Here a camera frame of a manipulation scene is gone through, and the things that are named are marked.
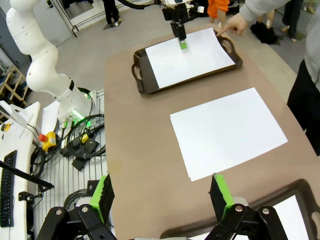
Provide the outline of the person's right hand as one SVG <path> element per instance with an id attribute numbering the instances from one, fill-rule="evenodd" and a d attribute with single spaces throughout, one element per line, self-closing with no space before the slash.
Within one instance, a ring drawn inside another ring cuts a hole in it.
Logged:
<path id="1" fill-rule="evenodd" d="M 237 36 L 241 36 L 248 25 L 249 23 L 242 17 L 242 15 L 237 13 L 226 21 L 216 36 L 219 37 L 227 31 L 230 31 L 232 34 Z"/>

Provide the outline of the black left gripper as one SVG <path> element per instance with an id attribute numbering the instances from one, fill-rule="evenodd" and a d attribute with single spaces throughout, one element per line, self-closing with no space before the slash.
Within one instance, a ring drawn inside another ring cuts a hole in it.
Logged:
<path id="1" fill-rule="evenodd" d="M 178 38 L 179 45 L 182 50 L 187 48 L 186 43 L 186 31 L 183 24 L 191 20 L 191 17 L 188 12 L 186 4 L 178 5 L 164 5 L 162 9 L 164 19 L 166 21 L 171 21 L 170 26 L 173 32 L 173 35 Z"/>

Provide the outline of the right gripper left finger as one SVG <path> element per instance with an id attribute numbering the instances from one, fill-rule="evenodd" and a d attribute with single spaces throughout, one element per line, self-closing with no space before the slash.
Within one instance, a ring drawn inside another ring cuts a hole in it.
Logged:
<path id="1" fill-rule="evenodd" d="M 76 240 L 87 236 L 90 240 L 115 240 L 107 226 L 115 193 L 110 175 L 103 175 L 89 204 L 72 210 L 52 207 L 37 235 L 38 240 Z"/>

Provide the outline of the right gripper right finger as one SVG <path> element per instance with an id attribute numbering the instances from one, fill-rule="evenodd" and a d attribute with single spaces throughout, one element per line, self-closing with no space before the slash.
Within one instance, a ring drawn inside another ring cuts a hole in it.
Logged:
<path id="1" fill-rule="evenodd" d="M 249 240 L 286 240 L 281 220 L 272 206 L 258 210 L 236 203 L 221 174 L 214 173 L 209 190 L 217 224 L 207 240 L 233 240 L 245 236 Z"/>

